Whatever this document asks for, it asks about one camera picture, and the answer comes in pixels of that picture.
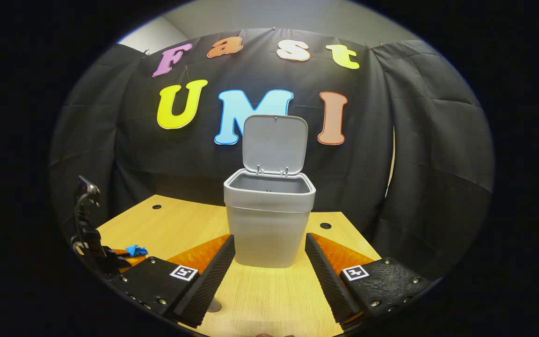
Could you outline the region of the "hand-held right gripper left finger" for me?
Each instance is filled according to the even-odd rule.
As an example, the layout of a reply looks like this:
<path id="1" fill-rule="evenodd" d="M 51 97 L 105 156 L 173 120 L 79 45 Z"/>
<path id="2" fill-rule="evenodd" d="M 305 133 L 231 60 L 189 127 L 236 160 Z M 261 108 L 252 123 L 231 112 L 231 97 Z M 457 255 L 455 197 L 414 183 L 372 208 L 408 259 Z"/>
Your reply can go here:
<path id="1" fill-rule="evenodd" d="M 163 318 L 200 326 L 235 256 L 234 236 L 221 235 L 169 259 L 154 256 L 128 269 L 110 284 Z"/>

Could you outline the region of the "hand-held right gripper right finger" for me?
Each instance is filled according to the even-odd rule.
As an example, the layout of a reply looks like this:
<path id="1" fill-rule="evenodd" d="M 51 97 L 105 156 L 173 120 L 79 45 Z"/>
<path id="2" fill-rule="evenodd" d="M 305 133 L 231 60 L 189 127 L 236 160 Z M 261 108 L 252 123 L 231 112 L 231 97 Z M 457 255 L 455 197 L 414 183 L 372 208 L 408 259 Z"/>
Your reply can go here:
<path id="1" fill-rule="evenodd" d="M 394 258 L 374 260 L 316 233 L 306 234 L 305 252 L 332 315 L 344 330 L 394 315 L 440 282 Z"/>

